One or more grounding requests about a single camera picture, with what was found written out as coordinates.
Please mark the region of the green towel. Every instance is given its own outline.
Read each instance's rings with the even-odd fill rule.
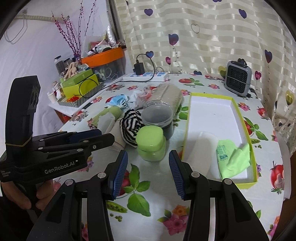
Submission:
[[[231,140],[220,140],[216,153],[222,179],[232,178],[250,166],[249,144],[240,149]]]

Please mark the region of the striped curtain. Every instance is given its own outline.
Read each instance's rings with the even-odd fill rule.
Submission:
[[[296,150],[296,43],[264,0],[114,1],[131,63],[146,53],[158,70],[224,77],[229,60],[244,58],[275,130]]]

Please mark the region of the dark jar contents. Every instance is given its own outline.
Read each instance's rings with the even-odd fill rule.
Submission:
[[[163,130],[163,135],[165,136],[165,138],[167,140],[170,139],[174,133],[173,122],[171,122],[167,126],[162,127],[162,130]]]

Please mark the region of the clear plastic jar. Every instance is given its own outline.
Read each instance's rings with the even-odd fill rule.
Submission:
[[[144,125],[161,127],[166,139],[170,139],[174,132],[173,116],[173,110],[167,104],[148,106],[141,114]]]

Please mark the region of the white tray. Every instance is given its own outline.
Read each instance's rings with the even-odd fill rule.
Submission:
[[[239,188],[250,188],[257,182],[256,162],[251,140],[236,102],[231,97],[201,93],[191,94],[182,161],[186,162],[198,134],[202,131],[215,135],[219,140],[232,140],[237,147],[249,143],[251,166],[231,179],[236,184],[241,184],[238,185]],[[221,181],[217,158],[212,161],[206,177]]]

